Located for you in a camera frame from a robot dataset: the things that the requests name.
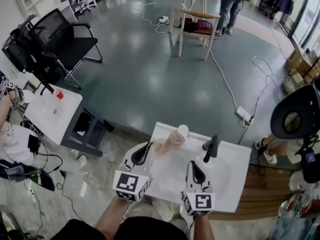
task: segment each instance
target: black shirt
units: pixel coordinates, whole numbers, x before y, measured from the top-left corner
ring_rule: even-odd
[[[90,239],[106,240],[94,227],[71,219],[51,240]],[[150,217],[130,217],[119,227],[114,240],[188,240],[186,234],[171,223]]]

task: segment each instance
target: black faucet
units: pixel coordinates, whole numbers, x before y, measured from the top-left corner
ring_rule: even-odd
[[[202,149],[206,151],[203,161],[209,162],[210,157],[216,158],[218,155],[218,147],[221,142],[220,136],[214,135],[210,140],[202,145]]]

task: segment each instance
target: red cup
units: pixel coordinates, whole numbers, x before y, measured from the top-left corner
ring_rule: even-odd
[[[60,89],[55,89],[53,95],[60,100],[62,100],[62,98],[64,97],[64,93]]]

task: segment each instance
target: white t-shirt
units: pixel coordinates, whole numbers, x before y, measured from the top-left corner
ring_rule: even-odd
[[[0,158],[30,166],[34,160],[28,148],[30,135],[38,137],[32,130],[5,122],[0,133]]]

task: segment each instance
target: white sink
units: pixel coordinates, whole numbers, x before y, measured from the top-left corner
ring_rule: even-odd
[[[153,139],[166,139],[177,128],[157,122]],[[151,173],[153,181],[146,194],[155,198],[182,204],[181,191],[186,187],[187,166],[190,160],[204,169],[215,193],[214,210],[235,212],[244,188],[251,148],[221,141],[217,157],[203,162],[206,151],[202,144],[211,137],[189,132],[181,148],[153,157]]]

